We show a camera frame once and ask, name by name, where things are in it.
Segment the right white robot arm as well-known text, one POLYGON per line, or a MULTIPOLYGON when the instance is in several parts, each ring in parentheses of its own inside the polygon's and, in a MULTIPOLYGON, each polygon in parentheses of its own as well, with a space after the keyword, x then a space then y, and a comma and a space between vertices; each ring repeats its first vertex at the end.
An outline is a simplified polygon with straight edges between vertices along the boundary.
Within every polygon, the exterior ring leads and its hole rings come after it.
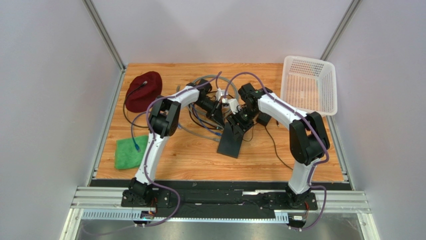
POLYGON ((241 142, 244 134, 254 126, 254 117, 266 114, 289 131, 289 148, 294 158, 287 192, 292 196, 306 195, 310 189, 315 168, 329 158, 330 141, 322 116, 305 112, 289 105, 270 89, 255 89, 250 83, 238 93, 244 104, 227 118, 230 139, 241 142))

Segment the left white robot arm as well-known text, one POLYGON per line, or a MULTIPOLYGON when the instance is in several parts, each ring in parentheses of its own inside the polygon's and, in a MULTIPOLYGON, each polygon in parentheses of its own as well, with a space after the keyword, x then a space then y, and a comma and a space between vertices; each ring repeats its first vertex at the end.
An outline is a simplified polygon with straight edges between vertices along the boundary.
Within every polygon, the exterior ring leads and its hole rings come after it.
POLYGON ((150 103, 146 111, 148 145, 135 177, 131 179, 128 190, 123 192, 123 199, 140 201, 145 206, 153 198, 153 186, 173 192, 180 199, 175 189, 154 182, 158 163, 168 140, 176 132, 181 108, 200 100, 202 93, 209 91, 214 80, 203 79, 198 84, 191 82, 177 93, 160 95, 150 103))

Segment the black network switch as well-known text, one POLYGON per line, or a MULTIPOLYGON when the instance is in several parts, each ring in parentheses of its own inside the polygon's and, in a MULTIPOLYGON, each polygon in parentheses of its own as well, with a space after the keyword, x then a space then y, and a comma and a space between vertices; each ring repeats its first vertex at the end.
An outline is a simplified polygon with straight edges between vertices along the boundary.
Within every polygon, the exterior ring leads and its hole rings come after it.
POLYGON ((230 123, 226 122, 216 152, 237 159, 240 155, 243 134, 234 134, 230 123))

